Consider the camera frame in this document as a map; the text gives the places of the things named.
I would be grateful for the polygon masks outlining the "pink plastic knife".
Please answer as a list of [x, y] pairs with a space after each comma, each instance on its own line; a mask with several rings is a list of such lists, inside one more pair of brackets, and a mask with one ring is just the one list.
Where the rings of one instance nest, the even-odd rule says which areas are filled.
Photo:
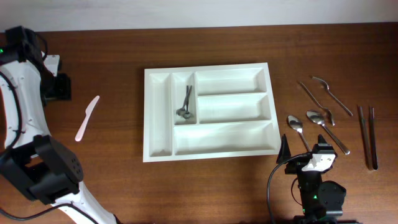
[[76, 135], [75, 135], [75, 141], [76, 142], [80, 142], [82, 140], [82, 138], [84, 136], [84, 133], [85, 133], [85, 130], [86, 130], [86, 127], [87, 127], [87, 124], [88, 124], [88, 122], [90, 120], [90, 116], [91, 116], [91, 114], [92, 114], [92, 112], [93, 112], [93, 110], [94, 110], [94, 108], [95, 108], [95, 106], [96, 106], [96, 104], [97, 104], [99, 99], [100, 99], [99, 95], [95, 96], [92, 99], [92, 101], [89, 103], [89, 105], [86, 107], [85, 118], [84, 118], [81, 126], [79, 127]]

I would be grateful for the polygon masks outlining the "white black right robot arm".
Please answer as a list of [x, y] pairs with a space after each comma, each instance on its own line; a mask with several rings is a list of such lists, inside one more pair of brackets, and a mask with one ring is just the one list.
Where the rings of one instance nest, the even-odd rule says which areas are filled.
[[323, 181], [322, 175], [332, 169], [337, 158], [333, 146], [322, 135], [310, 152], [292, 156], [287, 137], [281, 138], [276, 163], [285, 165], [287, 175], [295, 175], [300, 191], [302, 215], [293, 217], [292, 223], [339, 223], [343, 215], [346, 189], [334, 181]]

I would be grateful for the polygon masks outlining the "large metal spoon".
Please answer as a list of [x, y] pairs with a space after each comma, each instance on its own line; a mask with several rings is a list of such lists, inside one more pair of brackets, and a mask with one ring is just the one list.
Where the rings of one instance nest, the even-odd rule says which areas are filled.
[[319, 112], [308, 110], [306, 116], [313, 123], [320, 125], [346, 155], [350, 154], [351, 151], [326, 126], [325, 119]]
[[305, 139], [305, 137], [304, 137], [304, 135], [303, 135], [303, 123], [302, 123], [302, 121], [301, 121], [300, 119], [298, 119], [298, 117], [296, 117], [296, 116], [294, 116], [294, 115], [288, 115], [288, 117], [287, 117], [287, 122], [288, 122], [288, 125], [289, 125], [293, 130], [295, 130], [296, 132], [298, 132], [298, 134], [299, 134], [301, 140], [302, 140], [303, 143], [304, 143], [304, 146], [305, 146], [306, 150], [307, 150], [308, 152], [310, 152], [311, 149], [310, 149], [310, 147], [309, 147], [309, 145], [308, 145], [307, 140]]

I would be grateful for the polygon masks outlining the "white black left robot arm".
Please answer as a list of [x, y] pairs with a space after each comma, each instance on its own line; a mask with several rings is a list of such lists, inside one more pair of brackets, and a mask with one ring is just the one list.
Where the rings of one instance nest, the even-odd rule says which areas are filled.
[[77, 156], [53, 138], [47, 126], [47, 102], [72, 97], [70, 78], [59, 72], [59, 55], [50, 55], [47, 41], [23, 26], [7, 29], [5, 38], [1, 94], [6, 138], [1, 175], [28, 200], [49, 205], [24, 220], [60, 209], [75, 223], [119, 223], [87, 189]]

